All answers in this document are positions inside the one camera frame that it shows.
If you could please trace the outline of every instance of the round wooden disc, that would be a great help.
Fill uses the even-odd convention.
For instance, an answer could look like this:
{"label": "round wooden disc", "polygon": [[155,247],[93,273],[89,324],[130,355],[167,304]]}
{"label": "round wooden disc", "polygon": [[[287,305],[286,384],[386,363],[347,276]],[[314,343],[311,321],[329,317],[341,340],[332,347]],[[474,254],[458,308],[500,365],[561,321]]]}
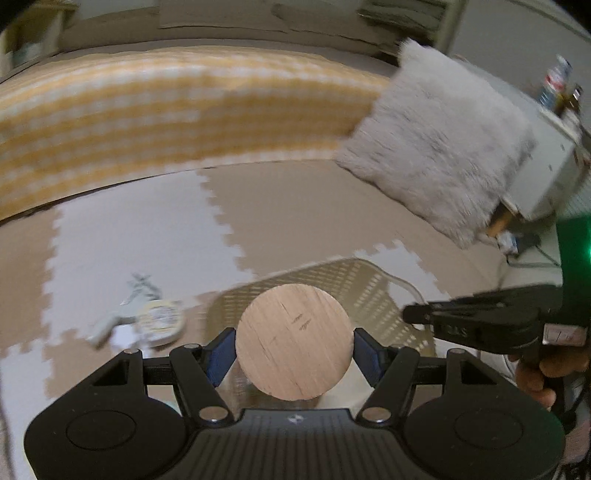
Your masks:
{"label": "round wooden disc", "polygon": [[325,291],[280,285],[255,298],[242,314],[236,355],[262,392],[281,400],[308,400],[329,391],[349,368],[353,326]]}

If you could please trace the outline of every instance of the yellow striped cushion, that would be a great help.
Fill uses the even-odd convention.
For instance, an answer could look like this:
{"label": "yellow striped cushion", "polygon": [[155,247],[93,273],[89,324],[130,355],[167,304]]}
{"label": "yellow striped cushion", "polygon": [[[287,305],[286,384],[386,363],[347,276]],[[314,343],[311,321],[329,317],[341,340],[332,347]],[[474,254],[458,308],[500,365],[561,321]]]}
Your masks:
{"label": "yellow striped cushion", "polygon": [[0,219],[143,177],[332,158],[388,79],[234,47],[88,55],[0,85]]}

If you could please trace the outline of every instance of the gray furry pillow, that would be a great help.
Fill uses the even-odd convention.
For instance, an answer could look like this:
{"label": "gray furry pillow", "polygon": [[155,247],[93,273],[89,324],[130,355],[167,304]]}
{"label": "gray furry pillow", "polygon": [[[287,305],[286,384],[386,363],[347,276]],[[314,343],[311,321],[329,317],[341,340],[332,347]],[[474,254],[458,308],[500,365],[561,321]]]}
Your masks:
{"label": "gray furry pillow", "polygon": [[413,41],[337,163],[467,248],[535,146],[529,120],[485,80]]}

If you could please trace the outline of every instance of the puzzle mat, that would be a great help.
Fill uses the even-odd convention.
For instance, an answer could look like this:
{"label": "puzzle mat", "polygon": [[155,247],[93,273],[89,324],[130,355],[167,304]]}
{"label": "puzzle mat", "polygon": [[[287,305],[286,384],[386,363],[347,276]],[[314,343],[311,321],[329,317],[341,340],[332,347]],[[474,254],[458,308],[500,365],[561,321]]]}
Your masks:
{"label": "puzzle mat", "polygon": [[[0,478],[11,478],[9,470],[15,480],[34,478],[22,448],[29,422],[118,353],[94,350],[84,335],[125,299],[132,273],[151,275],[165,298],[182,302],[187,328],[174,347],[209,340],[203,318],[216,293],[354,255],[411,282],[427,300],[495,288],[504,264],[495,247],[459,250],[331,161],[174,173],[0,227],[0,382],[9,436],[6,445],[0,417]],[[358,372],[345,379],[359,387]],[[369,393],[339,387],[316,406],[352,407]],[[150,395],[174,401],[166,387]]]}

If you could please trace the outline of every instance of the hand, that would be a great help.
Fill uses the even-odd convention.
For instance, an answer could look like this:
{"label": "hand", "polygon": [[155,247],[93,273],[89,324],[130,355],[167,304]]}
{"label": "hand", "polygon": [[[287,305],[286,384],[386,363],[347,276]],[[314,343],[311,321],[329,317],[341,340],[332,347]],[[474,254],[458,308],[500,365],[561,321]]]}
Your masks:
{"label": "hand", "polygon": [[[509,356],[515,362],[518,357]],[[534,368],[519,361],[515,372],[517,386],[545,408],[556,401],[556,392],[544,388],[544,377],[560,378],[573,372],[584,372],[589,367],[589,349],[586,347],[559,347],[552,355],[540,361]]]}

